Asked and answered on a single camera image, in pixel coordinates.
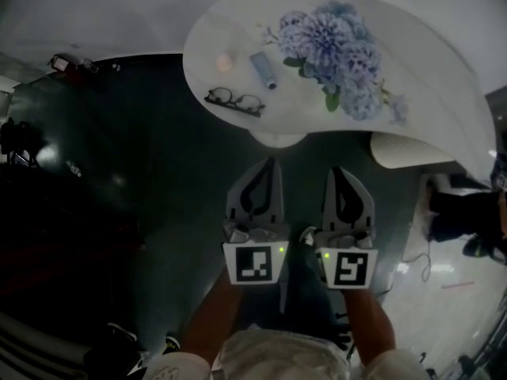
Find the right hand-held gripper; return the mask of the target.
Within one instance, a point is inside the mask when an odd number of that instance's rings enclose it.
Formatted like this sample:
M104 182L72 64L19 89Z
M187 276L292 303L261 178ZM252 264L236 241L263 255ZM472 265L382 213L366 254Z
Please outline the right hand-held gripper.
M329 290L368 289L378 249L375 203L364 184L335 166L327 174L322 205L322 229L315 235L320 276Z

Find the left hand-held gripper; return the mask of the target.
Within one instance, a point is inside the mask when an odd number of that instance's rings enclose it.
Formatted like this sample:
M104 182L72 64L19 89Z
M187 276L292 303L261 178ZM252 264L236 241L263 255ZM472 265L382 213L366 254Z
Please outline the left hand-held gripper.
M268 223L284 219L284 197L280 163L266 158L251 166L227 193L229 219L263 219ZM248 225L227 220L222 244L227 273L233 285L268 285L280 278L288 253L290 227L287 224Z

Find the person's right forearm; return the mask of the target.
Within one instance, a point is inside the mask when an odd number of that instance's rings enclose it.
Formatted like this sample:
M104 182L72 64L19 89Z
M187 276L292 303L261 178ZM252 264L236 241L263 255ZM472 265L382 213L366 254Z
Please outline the person's right forearm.
M343 290L353 341L364 366L396 349L395 331L371 290Z

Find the person's left forearm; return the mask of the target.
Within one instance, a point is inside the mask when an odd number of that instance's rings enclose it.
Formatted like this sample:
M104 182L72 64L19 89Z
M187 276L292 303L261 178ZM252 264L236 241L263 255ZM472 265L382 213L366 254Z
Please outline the person's left forearm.
M181 338L181 350L212 365L230 337L241 301L242 288L231 284L224 268L190 319Z

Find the person's white shoe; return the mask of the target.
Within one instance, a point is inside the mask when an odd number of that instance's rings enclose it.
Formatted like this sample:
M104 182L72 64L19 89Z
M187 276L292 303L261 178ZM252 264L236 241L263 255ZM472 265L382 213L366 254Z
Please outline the person's white shoe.
M318 228L315 226L308 226L303 230L299 236L299 243L306 245L312 249L315 248L315 236L318 233Z

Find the white ribbed stool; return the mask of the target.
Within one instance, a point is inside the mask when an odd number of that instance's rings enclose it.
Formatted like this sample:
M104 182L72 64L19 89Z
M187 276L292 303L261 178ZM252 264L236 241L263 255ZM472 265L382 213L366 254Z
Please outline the white ribbed stool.
M373 132L370 151L374 160L386 169L453 162L445 152L416 139L401 135Z

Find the person's dark trousers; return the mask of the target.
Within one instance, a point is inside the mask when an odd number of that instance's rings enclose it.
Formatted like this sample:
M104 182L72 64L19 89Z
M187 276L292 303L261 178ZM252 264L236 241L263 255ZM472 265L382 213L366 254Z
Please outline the person's dark trousers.
M335 316L315 249L297 241L289 246L286 262L288 281L284 291L278 283L244 288L233 330L257 325L321 338L347 350L350 327Z

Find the black-framed glasses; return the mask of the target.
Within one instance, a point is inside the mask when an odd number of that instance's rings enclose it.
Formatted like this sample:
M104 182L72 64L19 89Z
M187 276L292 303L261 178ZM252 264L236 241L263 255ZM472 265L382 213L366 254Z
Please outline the black-framed glasses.
M250 94L235 96L230 89L225 87L210 89L204 101L257 118L261 117L265 109L265 105L258 97Z

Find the blue cream tube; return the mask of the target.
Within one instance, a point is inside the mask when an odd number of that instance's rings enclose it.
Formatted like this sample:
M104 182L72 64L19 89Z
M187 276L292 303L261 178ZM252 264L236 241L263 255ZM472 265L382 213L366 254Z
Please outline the blue cream tube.
M275 89L277 81L267 55L263 51L252 54L250 62L267 89Z

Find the blue flower bouquet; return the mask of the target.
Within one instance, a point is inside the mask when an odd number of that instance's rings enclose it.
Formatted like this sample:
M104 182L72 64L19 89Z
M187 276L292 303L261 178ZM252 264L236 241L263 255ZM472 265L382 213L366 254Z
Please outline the blue flower bouquet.
M340 108L365 121L386 109L392 124L407 122L407 100L385 87L379 47L354 5L328 1L308 13L289 11L277 31L265 27L261 40L278 47L285 66L320 86L328 112Z

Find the dark tripod equipment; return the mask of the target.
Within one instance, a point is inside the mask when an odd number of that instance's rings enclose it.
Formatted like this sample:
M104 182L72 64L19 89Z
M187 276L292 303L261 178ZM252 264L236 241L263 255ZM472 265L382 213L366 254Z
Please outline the dark tripod equipment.
M27 121L15 123L10 117L0 127L0 154L7 165L24 165L39 169L38 153L47 145L42 131Z

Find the white slatted panel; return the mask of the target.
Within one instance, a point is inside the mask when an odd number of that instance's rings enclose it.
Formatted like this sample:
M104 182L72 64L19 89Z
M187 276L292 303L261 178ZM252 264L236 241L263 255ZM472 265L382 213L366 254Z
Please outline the white slatted panel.
M0 311L0 380L88 380L88 351Z

